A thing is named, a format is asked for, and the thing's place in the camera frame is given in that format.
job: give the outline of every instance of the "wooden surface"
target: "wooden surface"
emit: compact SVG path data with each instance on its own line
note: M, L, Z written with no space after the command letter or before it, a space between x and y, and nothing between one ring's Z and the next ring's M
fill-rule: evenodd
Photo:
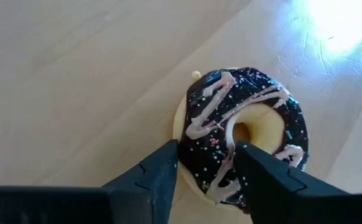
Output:
M243 66L300 101L307 172L342 169L362 136L362 1L0 0L0 184L100 186L171 137L192 71ZM170 223L248 220L179 179Z

